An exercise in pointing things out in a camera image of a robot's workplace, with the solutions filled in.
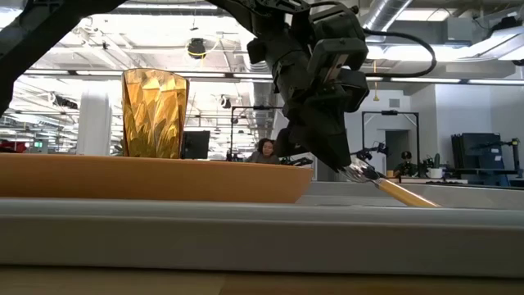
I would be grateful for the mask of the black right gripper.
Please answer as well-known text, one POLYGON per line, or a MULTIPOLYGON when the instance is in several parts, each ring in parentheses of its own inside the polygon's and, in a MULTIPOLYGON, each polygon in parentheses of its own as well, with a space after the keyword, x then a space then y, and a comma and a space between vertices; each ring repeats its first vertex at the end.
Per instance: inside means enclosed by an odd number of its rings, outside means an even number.
POLYGON ((270 67, 273 91, 284 99, 291 124, 279 131, 273 153, 281 158, 311 152, 332 170, 344 170, 351 164, 344 114, 357 111, 369 94, 364 73, 343 66, 328 82, 310 75, 309 23, 256 25, 251 32, 249 58, 270 67))

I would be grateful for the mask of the fork with wooden handle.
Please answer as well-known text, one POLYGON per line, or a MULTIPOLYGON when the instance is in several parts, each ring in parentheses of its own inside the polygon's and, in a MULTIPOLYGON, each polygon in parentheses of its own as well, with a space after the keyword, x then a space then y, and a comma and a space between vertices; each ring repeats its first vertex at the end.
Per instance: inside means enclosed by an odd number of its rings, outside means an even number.
POLYGON ((351 182, 372 183, 379 190, 409 207, 440 207, 440 205, 391 182, 384 175, 375 171, 367 162, 357 157, 352 157, 351 163, 344 166, 340 173, 351 182))

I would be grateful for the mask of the amber faceted glass cup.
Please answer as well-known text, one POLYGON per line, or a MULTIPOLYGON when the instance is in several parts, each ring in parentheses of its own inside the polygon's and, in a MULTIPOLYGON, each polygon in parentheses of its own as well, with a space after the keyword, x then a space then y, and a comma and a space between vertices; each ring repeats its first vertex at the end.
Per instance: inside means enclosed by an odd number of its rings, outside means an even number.
POLYGON ((179 159, 190 83, 166 70, 122 74, 124 155, 179 159))

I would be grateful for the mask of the orange plate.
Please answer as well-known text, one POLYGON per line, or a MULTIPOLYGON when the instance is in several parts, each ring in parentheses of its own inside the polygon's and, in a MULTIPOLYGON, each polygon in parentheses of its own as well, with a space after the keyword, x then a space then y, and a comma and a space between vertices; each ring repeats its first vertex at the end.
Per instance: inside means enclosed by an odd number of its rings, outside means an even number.
POLYGON ((0 197, 294 203, 312 177, 295 166, 0 153, 0 197))

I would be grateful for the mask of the grey plastic tray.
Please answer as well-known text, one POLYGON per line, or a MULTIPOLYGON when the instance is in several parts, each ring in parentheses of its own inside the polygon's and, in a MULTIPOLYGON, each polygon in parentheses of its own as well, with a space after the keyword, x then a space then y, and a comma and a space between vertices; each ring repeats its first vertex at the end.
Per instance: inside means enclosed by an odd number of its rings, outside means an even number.
POLYGON ((408 207, 316 183, 296 204, 0 198, 0 265, 524 279, 524 192, 408 207))

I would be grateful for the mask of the person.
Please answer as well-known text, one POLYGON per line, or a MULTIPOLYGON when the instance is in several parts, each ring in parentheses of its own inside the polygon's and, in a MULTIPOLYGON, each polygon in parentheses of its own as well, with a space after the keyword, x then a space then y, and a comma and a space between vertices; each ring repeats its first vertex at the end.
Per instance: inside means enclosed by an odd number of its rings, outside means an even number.
POLYGON ((257 149, 245 159, 245 162, 279 165, 280 160, 274 153, 274 141, 262 138, 257 143, 257 149))

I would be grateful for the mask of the black computer monitor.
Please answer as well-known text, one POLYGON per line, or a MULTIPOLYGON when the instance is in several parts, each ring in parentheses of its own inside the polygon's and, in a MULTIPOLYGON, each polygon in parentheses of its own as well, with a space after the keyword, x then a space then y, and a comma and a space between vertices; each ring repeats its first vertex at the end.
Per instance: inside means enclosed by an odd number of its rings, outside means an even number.
POLYGON ((209 142, 209 131, 185 131, 180 157, 182 159, 207 159, 209 142))

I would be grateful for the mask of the cactus in white pot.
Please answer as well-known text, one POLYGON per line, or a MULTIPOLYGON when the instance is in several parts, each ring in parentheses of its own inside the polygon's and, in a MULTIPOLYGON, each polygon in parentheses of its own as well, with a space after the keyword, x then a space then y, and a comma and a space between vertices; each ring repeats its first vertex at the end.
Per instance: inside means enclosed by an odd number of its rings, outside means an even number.
POLYGON ((436 153, 433 158, 428 161, 428 173, 431 179, 441 179, 444 172, 440 166, 440 154, 436 153))

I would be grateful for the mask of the black equipment cabinet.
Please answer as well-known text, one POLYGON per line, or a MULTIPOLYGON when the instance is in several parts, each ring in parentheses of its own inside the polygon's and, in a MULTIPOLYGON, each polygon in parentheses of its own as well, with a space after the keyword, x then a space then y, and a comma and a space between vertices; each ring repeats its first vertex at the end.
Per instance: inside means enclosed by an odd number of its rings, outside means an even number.
POLYGON ((499 134, 453 134, 451 143, 457 169, 504 169, 499 134))

